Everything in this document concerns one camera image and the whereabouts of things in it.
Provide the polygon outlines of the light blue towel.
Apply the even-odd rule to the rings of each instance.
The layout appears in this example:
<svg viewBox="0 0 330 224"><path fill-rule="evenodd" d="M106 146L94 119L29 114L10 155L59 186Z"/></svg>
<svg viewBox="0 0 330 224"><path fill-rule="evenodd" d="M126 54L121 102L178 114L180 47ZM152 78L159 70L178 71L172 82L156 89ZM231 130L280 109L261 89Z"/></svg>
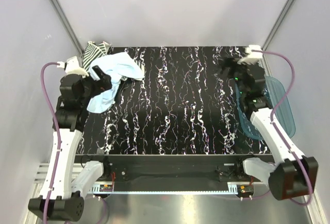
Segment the light blue towel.
<svg viewBox="0 0 330 224"><path fill-rule="evenodd" d="M123 77L141 81L145 76L143 63L132 59L128 53L120 52L103 56L93 60L88 69L88 73L94 80L99 77L92 69L98 66L105 74L111 77L112 88L93 97L87 107L91 113L101 114L115 103L115 97Z"/></svg>

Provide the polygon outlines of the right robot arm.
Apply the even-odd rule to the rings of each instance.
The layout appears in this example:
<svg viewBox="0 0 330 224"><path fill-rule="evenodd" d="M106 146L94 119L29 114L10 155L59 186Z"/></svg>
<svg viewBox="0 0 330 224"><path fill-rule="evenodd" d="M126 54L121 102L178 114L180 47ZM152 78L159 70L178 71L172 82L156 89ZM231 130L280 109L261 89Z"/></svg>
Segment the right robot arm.
<svg viewBox="0 0 330 224"><path fill-rule="evenodd" d="M237 58L224 58L220 72L224 71L235 81L240 110L260 133L274 159L272 164L252 155L240 159L234 168L235 177L240 181L258 179L276 200L312 197L319 164L314 157L307 157L282 128L275 107L263 92L265 78L256 79Z"/></svg>

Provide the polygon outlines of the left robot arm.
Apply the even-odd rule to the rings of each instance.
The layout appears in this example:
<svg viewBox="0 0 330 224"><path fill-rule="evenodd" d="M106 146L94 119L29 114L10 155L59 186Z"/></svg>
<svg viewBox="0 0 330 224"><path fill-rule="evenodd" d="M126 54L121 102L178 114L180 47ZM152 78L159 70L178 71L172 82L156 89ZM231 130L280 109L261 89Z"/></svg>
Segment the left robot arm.
<svg viewBox="0 0 330 224"><path fill-rule="evenodd" d="M94 66L98 76L87 72L67 73L60 80L56 107L49 105L53 118L53 147L48 171L39 196L31 198L28 210L43 223L79 221L85 198L97 180L111 176L111 165L104 155L86 162L79 175L72 178L77 146L83 136L90 100L111 89L111 77Z"/></svg>

